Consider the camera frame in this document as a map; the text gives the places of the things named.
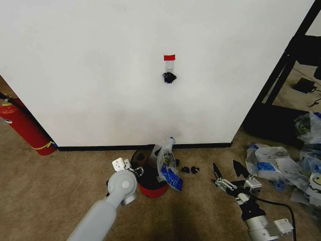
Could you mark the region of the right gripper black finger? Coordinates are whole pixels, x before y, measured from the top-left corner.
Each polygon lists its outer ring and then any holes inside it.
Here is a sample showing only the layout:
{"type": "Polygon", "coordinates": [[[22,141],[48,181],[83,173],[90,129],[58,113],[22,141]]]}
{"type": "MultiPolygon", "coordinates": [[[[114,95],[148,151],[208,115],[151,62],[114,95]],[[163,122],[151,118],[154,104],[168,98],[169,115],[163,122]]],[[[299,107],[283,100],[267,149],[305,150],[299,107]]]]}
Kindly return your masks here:
{"type": "Polygon", "coordinates": [[[220,188],[224,192],[226,192],[226,190],[229,190],[229,191],[236,190],[236,186],[234,184],[232,184],[231,182],[223,178],[219,168],[215,163],[213,163],[213,170],[214,170],[214,176],[216,178],[213,182],[216,185],[216,187],[220,188]]]}
{"type": "Polygon", "coordinates": [[[249,189],[262,188],[262,184],[254,176],[252,176],[240,162],[234,160],[233,167],[237,177],[240,177],[242,175],[245,178],[245,181],[243,184],[244,188],[249,188],[249,189]]]}

